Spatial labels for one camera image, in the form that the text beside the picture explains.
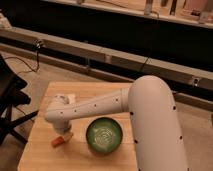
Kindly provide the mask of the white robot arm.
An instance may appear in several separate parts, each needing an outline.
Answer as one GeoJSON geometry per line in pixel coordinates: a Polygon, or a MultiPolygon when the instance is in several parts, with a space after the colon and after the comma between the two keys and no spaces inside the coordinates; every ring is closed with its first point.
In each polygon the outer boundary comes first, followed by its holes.
{"type": "Polygon", "coordinates": [[[123,112],[130,114],[139,171],[189,171],[174,96],[159,77],[142,76],[127,88],[82,102],[57,95],[44,118],[63,134],[71,120],[123,112]]]}

